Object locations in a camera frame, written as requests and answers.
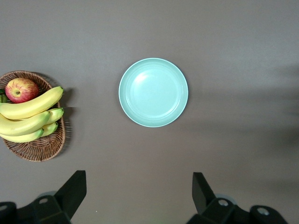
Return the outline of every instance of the yellow banana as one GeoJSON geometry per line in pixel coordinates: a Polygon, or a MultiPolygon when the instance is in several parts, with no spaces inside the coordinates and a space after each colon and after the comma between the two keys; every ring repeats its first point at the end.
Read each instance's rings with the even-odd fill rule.
{"type": "Polygon", "coordinates": [[[49,118],[48,122],[46,123],[47,125],[54,123],[55,121],[58,121],[64,114],[64,109],[62,107],[53,108],[48,111],[50,112],[50,118],[49,118]]]}
{"type": "Polygon", "coordinates": [[[24,103],[0,103],[0,113],[8,119],[30,118],[56,104],[62,97],[63,91],[61,86],[57,86],[24,103]]]}
{"type": "Polygon", "coordinates": [[[49,120],[50,112],[45,111],[26,120],[12,121],[0,114],[0,134],[19,136],[32,133],[44,126],[49,120]]]}
{"type": "Polygon", "coordinates": [[[7,135],[0,134],[0,137],[6,139],[8,141],[23,143],[23,142],[29,142],[29,141],[36,140],[36,139],[40,138],[43,133],[44,133],[44,129],[39,128],[35,132],[25,134],[25,135],[7,136],[7,135]]]}
{"type": "Polygon", "coordinates": [[[42,134],[42,137],[52,134],[53,132],[56,131],[57,128],[58,128],[57,122],[53,122],[51,124],[44,125],[43,126],[44,132],[42,134]]]}

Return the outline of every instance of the wicker basket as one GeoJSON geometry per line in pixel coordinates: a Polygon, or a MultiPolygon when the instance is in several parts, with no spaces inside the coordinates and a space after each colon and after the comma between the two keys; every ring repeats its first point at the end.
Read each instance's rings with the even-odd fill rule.
{"type": "MultiPolygon", "coordinates": [[[[0,77],[0,89],[4,89],[10,80],[18,77],[33,80],[39,86],[40,94],[52,88],[48,81],[36,73],[29,71],[11,71],[0,77]]],[[[57,107],[60,107],[59,102],[52,108],[57,107]]],[[[3,139],[4,144],[12,153],[22,159],[28,161],[49,160],[59,154],[65,143],[65,125],[63,117],[57,122],[57,130],[48,136],[26,143],[15,143],[3,139]]]]}

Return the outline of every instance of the red apple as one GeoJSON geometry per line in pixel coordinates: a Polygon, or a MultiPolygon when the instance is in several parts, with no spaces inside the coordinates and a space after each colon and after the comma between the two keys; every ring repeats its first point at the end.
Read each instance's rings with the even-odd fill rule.
{"type": "Polygon", "coordinates": [[[15,78],[5,87],[6,96],[15,104],[23,103],[38,96],[38,86],[27,78],[15,78]]]}

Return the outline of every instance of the banana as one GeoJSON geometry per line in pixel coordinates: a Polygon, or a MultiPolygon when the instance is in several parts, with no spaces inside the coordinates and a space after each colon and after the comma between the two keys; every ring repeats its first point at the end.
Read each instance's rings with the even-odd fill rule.
{"type": "Polygon", "coordinates": [[[47,125],[54,123],[55,121],[58,121],[64,114],[64,109],[62,107],[53,108],[48,111],[50,112],[50,118],[49,118],[48,122],[46,123],[47,125]]]}
{"type": "Polygon", "coordinates": [[[0,134],[19,136],[32,133],[44,126],[49,120],[50,112],[45,111],[26,120],[12,121],[0,114],[0,134]]]}
{"type": "Polygon", "coordinates": [[[36,140],[36,139],[40,138],[43,133],[44,133],[44,129],[39,128],[35,132],[25,134],[25,135],[7,136],[7,135],[0,134],[0,137],[6,139],[8,141],[23,143],[23,142],[29,142],[29,141],[36,140]]]}
{"type": "Polygon", "coordinates": [[[53,132],[56,131],[57,128],[58,128],[58,123],[57,122],[53,122],[51,124],[44,125],[42,127],[42,129],[44,129],[44,132],[43,132],[43,134],[42,134],[41,137],[47,136],[49,134],[52,134],[53,132]]]}
{"type": "Polygon", "coordinates": [[[7,119],[30,118],[48,110],[56,104],[62,97],[63,91],[61,86],[57,86],[24,103],[0,103],[0,113],[7,119]]]}

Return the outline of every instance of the light blue plate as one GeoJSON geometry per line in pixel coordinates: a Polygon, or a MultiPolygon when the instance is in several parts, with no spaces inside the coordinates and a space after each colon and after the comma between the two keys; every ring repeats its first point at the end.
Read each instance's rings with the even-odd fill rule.
{"type": "Polygon", "coordinates": [[[173,122],[185,109],[188,85],[173,63],[146,58],[131,65],[121,78],[119,99],[134,122],[161,127],[173,122]]]}

